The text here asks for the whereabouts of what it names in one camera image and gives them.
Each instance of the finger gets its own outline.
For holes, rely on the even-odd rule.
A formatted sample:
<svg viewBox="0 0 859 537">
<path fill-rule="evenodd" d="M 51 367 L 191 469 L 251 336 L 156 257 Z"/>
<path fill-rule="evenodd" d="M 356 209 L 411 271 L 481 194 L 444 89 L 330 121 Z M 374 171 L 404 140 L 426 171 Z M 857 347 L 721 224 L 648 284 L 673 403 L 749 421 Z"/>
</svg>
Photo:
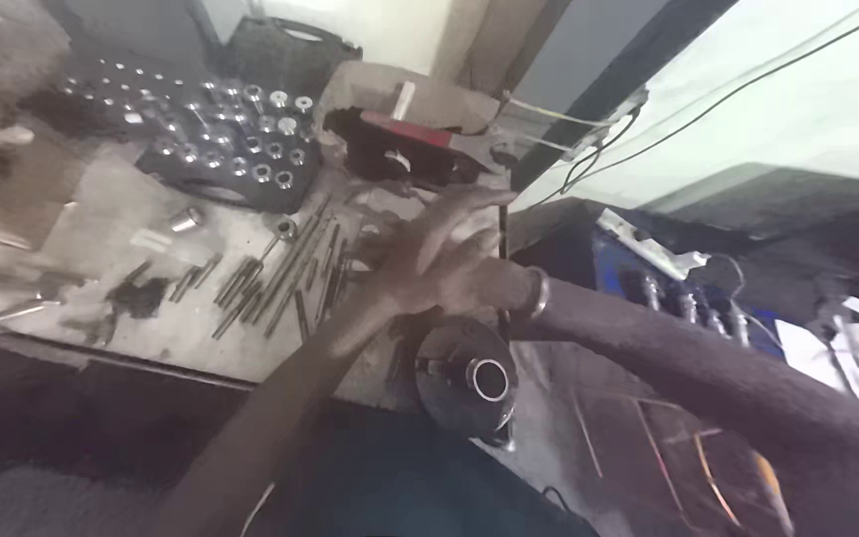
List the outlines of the finger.
<svg viewBox="0 0 859 537">
<path fill-rule="evenodd" d="M 416 269 L 423 272 L 439 254 L 440 248 L 449 235 L 472 211 L 490 205 L 508 204 L 516 198 L 509 190 L 494 190 L 481 186 L 468 190 L 459 198 L 446 198 L 437 202 L 414 222 L 411 238 L 413 248 L 419 249 L 416 255 Z"/>
<path fill-rule="evenodd" d="M 493 250 L 499 246 L 499 231 L 495 228 L 482 229 L 473 233 L 463 241 L 456 250 L 448 253 L 427 274 L 428 279 L 440 280 L 441 286 L 446 286 L 447 278 L 464 270 L 472 270 L 479 266 Z"/>
</svg>

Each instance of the cylindrical metal part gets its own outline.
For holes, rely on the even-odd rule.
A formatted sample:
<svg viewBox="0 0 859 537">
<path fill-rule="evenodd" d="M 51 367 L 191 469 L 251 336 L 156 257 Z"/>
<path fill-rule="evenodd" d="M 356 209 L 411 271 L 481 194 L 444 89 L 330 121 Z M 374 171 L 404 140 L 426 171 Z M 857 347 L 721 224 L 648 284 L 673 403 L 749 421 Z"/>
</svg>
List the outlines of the cylindrical metal part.
<svg viewBox="0 0 859 537">
<path fill-rule="evenodd" d="M 274 132 L 275 125 L 277 125 L 277 119 L 272 116 L 260 116 L 257 119 L 257 129 L 263 133 Z"/>
<path fill-rule="evenodd" d="M 257 182 L 269 182 L 271 173 L 272 170 L 270 169 L 270 166 L 263 163 L 254 166 L 251 170 L 251 176 L 254 177 L 254 180 Z"/>
<path fill-rule="evenodd" d="M 272 91 L 270 93 L 270 104 L 274 108 L 283 108 L 287 105 L 287 93 L 284 91 Z"/>
<path fill-rule="evenodd" d="M 214 271 L 214 268 L 221 262 L 223 259 L 220 253 L 216 253 L 211 256 L 211 259 L 207 260 L 207 263 L 204 264 L 204 268 L 201 270 L 200 275 L 197 277 L 197 280 L 194 283 L 194 288 L 200 288 L 201 284 L 204 283 L 204 280 L 207 279 L 208 276 L 211 275 L 211 272 Z"/>
<path fill-rule="evenodd" d="M 310 292 L 313 289 L 314 282 L 317 281 L 317 265 L 320 260 L 316 257 L 310 261 L 310 268 L 307 269 L 307 280 L 304 282 L 304 290 Z"/>
<path fill-rule="evenodd" d="M 308 96 L 301 95 L 294 99 L 294 106 L 296 106 L 302 114 L 306 114 L 307 110 L 310 110 L 310 107 L 313 106 L 313 99 Z"/>
<path fill-rule="evenodd" d="M 293 117 L 281 117 L 277 121 L 277 130 L 284 136 L 294 136 L 297 132 L 297 119 Z"/>
<path fill-rule="evenodd" d="M 241 264 L 238 265 L 237 270 L 235 270 L 231 277 L 228 278 L 226 282 L 224 282 L 224 285 L 221 286 L 221 290 L 218 292 L 218 296 L 214 298 L 215 304 L 221 304 L 224 299 L 224 296 L 231 290 L 231 286 L 234 285 L 234 282 L 237 281 L 241 274 L 244 273 L 244 271 L 247 270 L 247 268 L 250 266 L 251 259 L 252 258 L 250 257 L 245 257 L 244 261 L 242 261 Z"/>
<path fill-rule="evenodd" d="M 267 222 L 264 222 L 264 224 L 270 228 L 278 239 L 285 243 L 293 243 L 297 240 L 297 225 L 294 224 L 293 220 L 285 216 L 273 224 L 269 225 Z"/>
<path fill-rule="evenodd" d="M 188 268 L 188 271 L 184 273 L 180 281 L 177 282 L 177 285 L 174 286 L 174 291 L 172 291 L 171 296 L 168 297 L 168 301 L 180 302 L 180 300 L 184 298 L 184 294 L 187 292 L 188 287 L 191 286 L 199 274 L 200 267 Z"/>
<path fill-rule="evenodd" d="M 217 304 L 221 309 L 226 308 L 234 300 L 234 296 L 244 288 L 245 282 L 250 281 L 251 275 L 257 270 L 258 262 L 253 257 L 248 257 L 245 263 L 247 263 L 245 269 L 241 270 L 235 276 L 234 281 L 231 282 L 231 286 L 227 288 L 227 291 L 218 300 Z"/>
<path fill-rule="evenodd" d="M 263 271 L 263 263 L 257 261 L 254 258 L 251 258 L 251 266 L 245 272 L 244 277 L 241 278 L 241 282 L 238 284 L 237 288 L 231 287 L 230 292 L 227 293 L 227 296 L 224 297 L 224 302 L 219 304 L 218 306 L 221 309 L 226 309 L 231 303 L 234 302 L 234 299 L 237 297 L 239 292 L 244 291 L 247 287 L 249 287 L 254 281 L 257 279 L 257 276 Z"/>
<path fill-rule="evenodd" d="M 274 182 L 280 187 L 280 190 L 290 189 L 294 185 L 294 174 L 286 170 L 277 172 L 277 175 L 274 176 Z"/>
<path fill-rule="evenodd" d="M 244 177 L 247 175 L 247 171 L 250 169 L 250 165 L 247 163 L 247 159 L 244 157 L 234 157 L 231 160 L 231 173 L 238 177 Z"/>
<path fill-rule="evenodd" d="M 218 329 L 211 334 L 211 337 L 214 339 L 221 339 L 221 336 L 227 332 L 227 329 L 231 328 L 231 325 L 239 316 L 241 316 L 242 311 L 244 311 L 248 304 L 254 298 L 255 293 L 260 289 L 260 282 L 251 282 L 251 284 L 245 288 L 244 293 L 241 295 L 241 300 L 238 302 L 236 306 L 231 311 L 228 311 L 224 318 L 221 320 L 221 323 L 218 325 Z"/>
<path fill-rule="evenodd" d="M 221 86 L 218 83 L 204 80 L 200 83 L 200 87 L 204 88 L 204 91 L 207 91 L 213 104 L 221 104 Z"/>
<path fill-rule="evenodd" d="M 290 163 L 295 166 L 303 166 L 306 155 L 303 149 L 294 149 L 290 152 Z"/>
<path fill-rule="evenodd" d="M 301 341 L 305 342 L 310 337 L 310 327 L 307 325 L 307 311 L 304 307 L 304 293 L 301 292 L 300 289 L 294 291 L 294 304 L 297 306 L 297 326 L 301 329 Z"/>
<path fill-rule="evenodd" d="M 301 280 L 304 278 L 304 271 L 307 268 L 307 265 L 310 264 L 310 260 L 313 258 L 314 251 L 317 249 L 317 244 L 320 242 L 320 239 L 324 237 L 325 226 L 319 226 L 316 230 L 314 230 L 314 237 L 310 240 L 309 252 L 304 256 L 304 259 L 298 264 L 296 270 L 294 271 L 293 278 L 290 280 L 290 284 L 287 286 L 286 291 L 283 293 L 283 297 L 280 299 L 280 304 L 277 305 L 277 310 L 274 311 L 274 314 L 270 318 L 270 322 L 267 324 L 267 330 L 263 331 L 264 337 L 270 337 L 271 334 L 274 333 L 274 329 L 277 328 L 277 323 L 280 322 L 280 318 L 283 316 L 283 311 L 287 308 L 287 303 L 290 302 L 290 299 L 294 295 L 294 292 L 297 290 L 297 286 L 300 285 Z"/>
<path fill-rule="evenodd" d="M 662 290 L 659 287 L 658 280 L 647 273 L 642 278 L 641 286 L 642 291 L 645 293 L 645 300 L 648 302 L 648 308 L 653 311 L 660 311 L 662 309 L 662 302 L 660 300 Z"/>
<path fill-rule="evenodd" d="M 317 314 L 314 316 L 314 326 L 319 326 L 320 323 L 324 322 L 324 319 L 327 318 L 330 308 L 332 308 L 334 302 L 336 302 L 337 287 L 340 284 L 340 279 L 344 271 L 345 251 L 346 239 L 343 239 L 340 242 L 340 250 L 337 253 L 337 262 L 333 264 L 333 267 L 330 269 L 330 273 L 326 276 L 326 287 L 324 287 L 324 295 L 321 297 L 320 306 L 317 309 Z"/>
<path fill-rule="evenodd" d="M 263 90 L 256 84 L 248 84 L 245 86 L 245 95 L 247 100 L 254 105 L 254 110 L 258 116 L 263 116 Z"/>
<path fill-rule="evenodd" d="M 43 300 L 36 299 L 29 300 L 21 304 L 16 304 L 11 308 L 0 311 L 0 321 L 4 321 L 7 319 L 15 319 L 16 317 L 27 315 L 29 313 L 34 313 L 35 311 L 45 310 L 45 307 L 49 304 L 57 304 L 57 302 L 45 302 Z"/>
<path fill-rule="evenodd" d="M 174 233 L 181 233 L 189 229 L 204 225 L 204 215 L 196 207 L 188 207 L 182 212 L 168 219 L 168 227 Z"/>
<path fill-rule="evenodd" d="M 690 292 L 683 292 L 678 300 L 682 310 L 682 319 L 692 324 L 698 324 L 698 302 L 695 301 L 695 295 Z"/>
<path fill-rule="evenodd" d="M 270 279 L 270 282 L 267 283 L 267 287 L 265 288 L 264 297 L 260 304 L 260 307 L 255 311 L 253 322 L 257 322 L 266 312 L 267 308 L 270 307 L 271 302 L 274 300 L 274 295 L 280 289 L 280 286 L 283 284 L 284 278 L 286 278 L 288 271 L 293 266 L 293 264 L 297 261 L 297 259 L 304 253 L 306 248 L 314 248 L 314 244 L 312 243 L 313 237 L 319 235 L 317 233 L 317 228 L 320 227 L 320 213 L 322 212 L 324 205 L 321 206 L 321 209 L 318 209 L 318 212 L 311 216 L 308 219 L 307 225 L 304 226 L 304 232 L 300 234 L 297 239 L 297 243 L 293 246 L 293 249 L 287 253 L 287 256 L 283 259 L 283 262 L 280 263 L 280 267 L 277 269 L 277 272 Z"/>
<path fill-rule="evenodd" d="M 283 158 L 283 145 L 278 141 L 271 142 L 267 146 L 267 154 L 270 155 L 270 158 L 273 160 L 278 160 Z"/>
</svg>

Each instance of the metal socket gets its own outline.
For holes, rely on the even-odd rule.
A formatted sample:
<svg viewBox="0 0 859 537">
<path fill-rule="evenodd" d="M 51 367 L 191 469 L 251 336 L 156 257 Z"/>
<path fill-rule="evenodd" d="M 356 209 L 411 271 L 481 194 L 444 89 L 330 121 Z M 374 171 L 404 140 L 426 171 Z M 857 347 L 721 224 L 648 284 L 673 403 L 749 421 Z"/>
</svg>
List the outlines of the metal socket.
<svg viewBox="0 0 859 537">
<path fill-rule="evenodd" d="M 181 233 L 199 226 L 204 226 L 204 215 L 196 207 L 188 207 L 168 219 L 168 227 L 174 233 Z"/>
<path fill-rule="evenodd" d="M 294 99 L 294 106 L 296 106 L 302 114 L 306 114 L 307 110 L 310 110 L 310 107 L 313 106 L 313 99 L 306 95 L 301 95 Z"/>
<path fill-rule="evenodd" d="M 290 163 L 295 166 L 303 166 L 306 156 L 307 154 L 303 149 L 294 149 L 290 152 Z"/>
<path fill-rule="evenodd" d="M 270 93 L 270 103 L 274 105 L 274 108 L 283 108 L 287 105 L 287 93 L 286 91 L 273 91 Z"/>
<path fill-rule="evenodd" d="M 277 172 L 277 175 L 274 176 L 274 182 L 281 190 L 292 188 L 294 185 L 294 174 L 286 170 Z"/>
<path fill-rule="evenodd" d="M 283 158 L 283 145 L 280 144 L 279 141 L 272 142 L 267 147 L 267 154 L 270 156 L 271 159 L 273 159 L 275 161 L 278 159 L 282 159 Z"/>
<path fill-rule="evenodd" d="M 254 169 L 251 170 L 251 175 L 254 177 L 254 180 L 257 182 L 268 182 L 270 180 L 270 174 L 272 170 L 268 165 L 256 165 Z"/>
<path fill-rule="evenodd" d="M 297 119 L 293 117 L 281 117 L 277 121 L 277 130 L 284 136 L 294 136 L 297 132 Z"/>
</svg>

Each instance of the wall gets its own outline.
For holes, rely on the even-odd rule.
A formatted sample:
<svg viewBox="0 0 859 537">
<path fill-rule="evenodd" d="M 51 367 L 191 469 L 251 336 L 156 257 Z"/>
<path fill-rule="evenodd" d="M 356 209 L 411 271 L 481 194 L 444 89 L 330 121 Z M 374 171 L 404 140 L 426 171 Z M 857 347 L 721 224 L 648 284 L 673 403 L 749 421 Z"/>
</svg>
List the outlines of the wall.
<svg viewBox="0 0 859 537">
<path fill-rule="evenodd" d="M 803 0 L 741 0 L 733 6 L 650 81 L 651 99 L 637 125 L 606 152 L 600 167 L 859 23 L 859 0 L 812 6 Z M 631 208 L 747 163 L 859 178 L 859 32 L 750 86 L 674 139 L 584 181 L 570 195 Z M 568 169 L 559 163 L 546 172 L 512 209 L 547 196 Z"/>
</svg>

